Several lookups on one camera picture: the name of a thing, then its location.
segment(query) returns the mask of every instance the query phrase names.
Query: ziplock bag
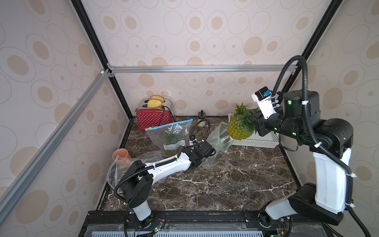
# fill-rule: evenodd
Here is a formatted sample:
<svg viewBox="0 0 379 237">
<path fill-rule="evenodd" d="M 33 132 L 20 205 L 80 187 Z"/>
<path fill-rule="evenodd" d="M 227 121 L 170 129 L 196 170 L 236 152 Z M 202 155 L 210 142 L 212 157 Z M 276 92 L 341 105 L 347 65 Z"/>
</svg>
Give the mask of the ziplock bag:
<svg viewBox="0 0 379 237">
<path fill-rule="evenodd" d="M 158 146 L 164 157 L 179 153 L 181 146 L 189 146 L 193 119 L 173 122 L 170 124 L 145 129 L 154 145 Z"/>
<path fill-rule="evenodd" d="M 122 162 L 122 160 L 115 160 L 108 170 L 106 180 L 109 186 L 114 189 L 114 187 L 118 184 L 122 176 L 126 173 L 134 161 L 141 160 L 142 163 L 152 163 L 163 159 L 164 158 L 162 157 L 161 151 L 149 151 L 137 156 L 136 158 L 128 159 L 127 162 Z M 163 183 L 164 180 L 165 178 L 159 180 L 158 182 Z"/>
<path fill-rule="evenodd" d="M 203 163 L 202 167 L 210 169 L 220 151 L 227 151 L 235 139 L 228 133 L 228 124 L 225 122 L 220 123 L 215 130 L 207 138 L 207 142 L 216 150 L 216 154 L 208 157 Z"/>
</svg>

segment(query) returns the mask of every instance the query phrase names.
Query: patterned wallpaper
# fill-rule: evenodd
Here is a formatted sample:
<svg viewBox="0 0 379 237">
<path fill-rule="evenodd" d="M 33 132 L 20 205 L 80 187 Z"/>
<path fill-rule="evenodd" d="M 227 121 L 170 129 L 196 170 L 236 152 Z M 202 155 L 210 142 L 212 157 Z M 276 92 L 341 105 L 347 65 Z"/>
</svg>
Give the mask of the patterned wallpaper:
<svg viewBox="0 0 379 237">
<path fill-rule="evenodd" d="M 354 127 L 350 167 L 354 208 L 371 236 L 379 236 L 379 1 L 348 0 L 308 60 L 309 87 L 320 94 L 321 117 L 341 118 Z M 300 78 L 293 89 L 301 87 Z M 295 147 L 293 140 L 286 144 Z M 287 152 L 302 184 L 315 183 L 308 146 Z M 336 230 L 364 236 L 348 213 Z"/>
<path fill-rule="evenodd" d="M 85 0 L 116 66 L 284 64 L 307 45 L 327 0 Z M 159 94 L 178 115 L 227 115 L 279 72 L 117 74 L 132 112 Z"/>
<path fill-rule="evenodd" d="M 289 75 L 286 72 L 279 90 Z M 116 74 L 133 115 L 141 98 L 159 94 L 174 103 L 179 116 L 197 115 L 200 110 L 212 116 L 228 115 L 242 102 L 256 108 L 251 95 L 264 86 L 273 89 L 278 76 L 279 72 Z"/>
<path fill-rule="evenodd" d="M 299 54 L 326 0 L 85 0 L 117 66 L 274 64 Z"/>
<path fill-rule="evenodd" d="M 77 237 L 128 119 L 107 81 L 0 227 L 0 237 Z"/>
<path fill-rule="evenodd" d="M 0 195 L 99 71 L 68 1 L 1 2 Z M 127 122 L 105 82 L 0 227 L 0 236 L 76 237 L 86 212 L 95 209 Z"/>
<path fill-rule="evenodd" d="M 99 74 L 67 1 L 2 1 L 0 195 Z"/>
</svg>

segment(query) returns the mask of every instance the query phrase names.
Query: marble countertop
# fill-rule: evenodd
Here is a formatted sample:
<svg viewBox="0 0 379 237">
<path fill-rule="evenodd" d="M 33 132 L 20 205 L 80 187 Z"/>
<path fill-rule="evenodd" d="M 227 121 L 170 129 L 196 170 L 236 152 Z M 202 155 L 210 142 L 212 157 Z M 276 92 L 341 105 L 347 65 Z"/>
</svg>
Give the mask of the marble countertop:
<svg viewBox="0 0 379 237">
<path fill-rule="evenodd" d="M 228 118 L 210 120 L 212 131 Z M 196 138 L 201 139 L 206 130 L 207 126 L 195 128 Z M 125 149 L 132 157 L 159 150 L 144 131 L 138 130 L 137 121 Z M 152 210 L 259 210 L 268 201 L 286 196 L 296 188 L 278 146 L 274 149 L 231 146 L 218 154 L 209 170 L 190 168 L 154 184 L 147 200 Z M 104 211 L 126 209 L 126 205 L 109 194 Z"/>
</svg>

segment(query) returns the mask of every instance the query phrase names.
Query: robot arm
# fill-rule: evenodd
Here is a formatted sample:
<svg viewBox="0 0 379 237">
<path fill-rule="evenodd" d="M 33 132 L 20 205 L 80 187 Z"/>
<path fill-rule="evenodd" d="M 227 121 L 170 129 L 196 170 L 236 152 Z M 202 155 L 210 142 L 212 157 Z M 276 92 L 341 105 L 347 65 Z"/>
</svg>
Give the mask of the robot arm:
<svg viewBox="0 0 379 237">
<path fill-rule="evenodd" d="M 214 155 L 215 149 L 208 142 L 198 145 L 194 149 L 183 147 L 177 155 L 158 162 L 133 162 L 116 185 L 114 195 L 133 209 L 142 225 L 148 225 L 151 221 L 151 210 L 147 197 L 151 186 L 164 177 L 187 170 L 190 166 L 198 167 L 207 157 Z M 124 198 L 117 194 L 118 189 L 121 189 Z"/>
<path fill-rule="evenodd" d="M 289 91 L 283 97 L 283 106 L 275 100 L 275 94 L 288 66 L 295 60 L 302 68 L 302 90 Z M 262 226 L 270 226 L 280 217 L 301 214 L 313 220 L 338 225 L 345 209 L 361 227 L 366 237 L 367 228 L 354 213 L 352 207 L 352 178 L 349 168 L 353 127 L 343 119 L 320 119 L 319 94 L 308 91 L 307 63 L 304 57 L 294 56 L 281 71 L 275 87 L 267 87 L 252 95 L 261 112 L 252 116 L 260 136 L 274 131 L 297 140 L 298 145 L 308 145 L 316 165 L 315 184 L 307 183 L 296 192 L 267 203 L 259 211 Z"/>
</svg>

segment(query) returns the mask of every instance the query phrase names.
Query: pineapple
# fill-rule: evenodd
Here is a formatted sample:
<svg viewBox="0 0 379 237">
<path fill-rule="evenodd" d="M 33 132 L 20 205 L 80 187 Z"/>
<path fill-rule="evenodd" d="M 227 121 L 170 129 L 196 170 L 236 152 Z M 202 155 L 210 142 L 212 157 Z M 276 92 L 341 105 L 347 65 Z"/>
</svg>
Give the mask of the pineapple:
<svg viewBox="0 0 379 237">
<path fill-rule="evenodd" d="M 255 131 L 254 124 L 248 119 L 248 116 L 258 112 L 259 108 L 249 110 L 242 103 L 236 106 L 235 111 L 228 125 L 229 135 L 236 140 L 248 138 Z"/>
<path fill-rule="evenodd" d="M 166 129 L 164 131 L 164 133 L 163 133 L 163 144 L 164 145 L 175 144 L 178 141 L 179 141 L 179 137 L 176 133 L 170 131 L 169 129 Z M 165 150 L 164 152 L 166 153 L 166 155 L 168 155 L 170 157 L 170 156 L 178 154 L 180 149 L 181 149 L 181 147 L 179 146 L 175 150 Z"/>
</svg>

